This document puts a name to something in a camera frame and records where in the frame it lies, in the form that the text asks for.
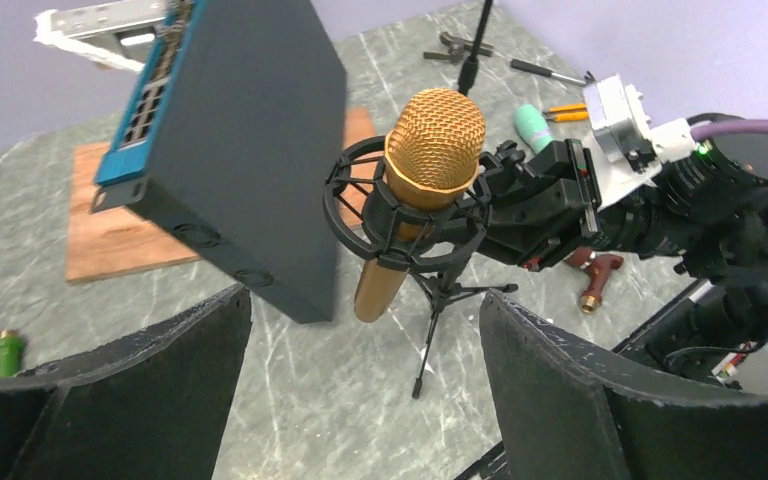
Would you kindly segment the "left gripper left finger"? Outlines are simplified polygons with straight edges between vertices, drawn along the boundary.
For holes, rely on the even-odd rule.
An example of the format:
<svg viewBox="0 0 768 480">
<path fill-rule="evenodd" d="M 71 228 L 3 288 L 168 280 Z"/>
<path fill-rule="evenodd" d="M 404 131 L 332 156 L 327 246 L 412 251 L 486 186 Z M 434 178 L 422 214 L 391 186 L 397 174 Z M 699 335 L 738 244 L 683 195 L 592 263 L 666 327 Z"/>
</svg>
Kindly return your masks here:
<svg viewBox="0 0 768 480">
<path fill-rule="evenodd" d="M 93 350 L 0 379 L 0 479 L 208 479 L 251 331 L 234 285 Z"/>
</svg>

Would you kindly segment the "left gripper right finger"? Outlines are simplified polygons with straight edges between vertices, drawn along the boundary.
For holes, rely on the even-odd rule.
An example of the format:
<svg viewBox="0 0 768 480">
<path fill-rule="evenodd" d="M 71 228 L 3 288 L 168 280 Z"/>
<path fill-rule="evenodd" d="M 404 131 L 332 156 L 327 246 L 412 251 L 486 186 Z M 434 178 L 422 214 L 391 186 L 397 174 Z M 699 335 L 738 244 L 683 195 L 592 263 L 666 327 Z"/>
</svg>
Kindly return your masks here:
<svg viewBox="0 0 768 480">
<path fill-rule="evenodd" d="M 768 396 L 673 376 L 499 293 L 481 344 L 513 479 L 768 479 Z"/>
</svg>

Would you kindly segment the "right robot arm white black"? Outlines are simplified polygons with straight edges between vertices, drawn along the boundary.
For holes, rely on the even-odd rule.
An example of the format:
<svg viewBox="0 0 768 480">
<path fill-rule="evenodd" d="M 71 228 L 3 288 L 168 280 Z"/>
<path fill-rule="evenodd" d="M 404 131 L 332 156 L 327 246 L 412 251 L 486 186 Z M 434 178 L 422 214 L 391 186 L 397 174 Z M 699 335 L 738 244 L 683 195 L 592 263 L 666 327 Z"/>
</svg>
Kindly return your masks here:
<svg viewBox="0 0 768 480">
<path fill-rule="evenodd" d="M 720 382 L 724 362 L 768 346 L 768 134 L 706 138 L 617 201 L 595 149 L 555 141 L 524 163 L 513 143 L 486 155 L 492 213 L 479 252 L 541 271 L 595 266 L 614 252 L 674 257 L 696 284 L 619 345 L 688 379 Z"/>
</svg>

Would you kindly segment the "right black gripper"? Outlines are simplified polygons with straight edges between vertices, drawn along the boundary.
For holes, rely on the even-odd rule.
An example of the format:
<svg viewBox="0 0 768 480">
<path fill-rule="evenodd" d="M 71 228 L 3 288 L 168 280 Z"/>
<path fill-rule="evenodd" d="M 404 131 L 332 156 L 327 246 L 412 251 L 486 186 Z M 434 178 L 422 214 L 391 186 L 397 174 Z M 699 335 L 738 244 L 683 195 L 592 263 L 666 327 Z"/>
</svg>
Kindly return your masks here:
<svg viewBox="0 0 768 480">
<path fill-rule="evenodd" d="M 602 203 L 591 152 L 580 140 L 555 140 L 533 158 L 513 141 L 483 154 L 491 213 L 483 255 L 539 272 L 600 232 Z"/>
</svg>

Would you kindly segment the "teal green microphone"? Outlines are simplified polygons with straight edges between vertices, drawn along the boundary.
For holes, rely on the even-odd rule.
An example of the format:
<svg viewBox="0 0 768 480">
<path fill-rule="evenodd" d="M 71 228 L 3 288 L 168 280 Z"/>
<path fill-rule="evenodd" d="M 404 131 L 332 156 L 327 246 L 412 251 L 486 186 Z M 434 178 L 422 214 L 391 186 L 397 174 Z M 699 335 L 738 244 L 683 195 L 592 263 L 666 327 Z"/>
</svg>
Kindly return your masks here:
<svg viewBox="0 0 768 480">
<path fill-rule="evenodd" d="M 542 112 L 531 104 L 518 107 L 513 114 L 514 127 L 535 154 L 543 151 L 555 138 Z"/>
</svg>

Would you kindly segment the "black round base mic stand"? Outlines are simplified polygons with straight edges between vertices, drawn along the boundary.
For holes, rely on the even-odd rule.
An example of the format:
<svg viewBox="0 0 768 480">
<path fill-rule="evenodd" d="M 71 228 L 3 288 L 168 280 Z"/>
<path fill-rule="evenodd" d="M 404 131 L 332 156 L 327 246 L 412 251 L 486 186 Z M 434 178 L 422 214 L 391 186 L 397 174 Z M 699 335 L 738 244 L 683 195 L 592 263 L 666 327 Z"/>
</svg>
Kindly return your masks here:
<svg viewBox="0 0 768 480">
<path fill-rule="evenodd" d="M 470 47 L 469 54 L 461 67 L 457 86 L 458 92 L 465 97 L 469 96 L 469 91 L 474 86 L 477 77 L 477 72 L 479 69 L 479 50 L 483 44 L 493 5 L 493 0 L 485 0 L 483 2 L 479 23 L 472 41 L 472 46 Z"/>
</svg>

